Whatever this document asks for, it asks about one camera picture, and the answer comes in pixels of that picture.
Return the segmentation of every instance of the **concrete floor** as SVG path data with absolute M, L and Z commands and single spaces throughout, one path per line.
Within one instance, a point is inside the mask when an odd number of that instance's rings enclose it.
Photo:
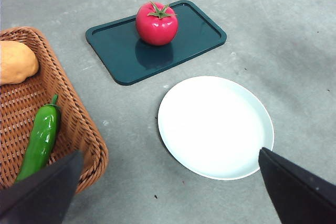
M 191 0 L 227 32 L 227 42 L 120 86 L 85 31 L 131 16 L 147 1 L 1 0 L 1 29 L 34 26 L 46 35 L 109 148 L 106 173 L 75 196 L 64 223 L 280 223 L 260 172 L 211 180 L 164 148 L 159 104 L 194 76 L 224 77 L 252 91 L 272 118 L 274 151 L 336 184 L 336 0 Z

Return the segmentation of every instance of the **green stem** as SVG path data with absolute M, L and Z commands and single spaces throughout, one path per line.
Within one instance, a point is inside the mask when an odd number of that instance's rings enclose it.
M 53 98 L 52 98 L 52 100 L 51 100 L 51 103 L 50 103 L 50 104 L 52 104 L 52 105 L 56 105 L 57 99 L 58 99 L 58 95 L 57 95 L 57 94 L 55 94 L 55 95 L 53 96 Z
M 159 19 L 161 19 L 161 18 L 166 18 L 166 17 L 171 17 L 171 16 L 173 16 L 173 15 L 176 15 L 176 14 L 169 14 L 169 13 L 166 13 L 166 11 L 167 11 L 169 5 L 165 5 L 165 6 L 163 6 L 162 9 L 160 10 L 160 9 L 158 8 L 158 6 L 157 6 L 154 2 L 152 2 L 152 1 L 150 1 L 150 2 L 151 2 L 151 4 L 152 4 L 152 6 L 153 6 L 155 12 L 153 12 L 153 13 L 148 13 L 147 16 L 155 16 L 155 17 L 158 17 Z

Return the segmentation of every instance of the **pepper stem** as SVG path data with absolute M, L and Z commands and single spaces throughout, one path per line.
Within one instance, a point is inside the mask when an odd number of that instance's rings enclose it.
M 50 104 L 52 104 L 52 105 L 56 105 L 57 99 L 58 99 L 58 95 L 57 95 L 57 94 L 54 94 L 54 96 L 53 96 L 53 98 L 52 98 Z

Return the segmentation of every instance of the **dark green tray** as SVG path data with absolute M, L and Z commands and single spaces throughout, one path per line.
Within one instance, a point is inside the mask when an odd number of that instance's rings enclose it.
M 117 83 L 134 84 L 224 44 L 225 32 L 194 3 L 181 0 L 170 7 L 179 29 L 173 41 L 161 47 L 140 39 L 136 15 L 87 30 L 88 43 Z

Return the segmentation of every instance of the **basket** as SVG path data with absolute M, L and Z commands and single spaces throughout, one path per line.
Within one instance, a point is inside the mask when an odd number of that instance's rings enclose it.
M 0 40 L 25 43 L 37 56 L 39 70 L 20 84 L 1 86 L 0 190 L 10 187 L 19 172 L 37 110 L 58 94 L 60 131 L 48 164 L 75 150 L 83 153 L 83 170 L 76 193 L 92 185 L 104 173 L 108 150 L 57 57 L 43 34 L 32 27 L 0 32 Z

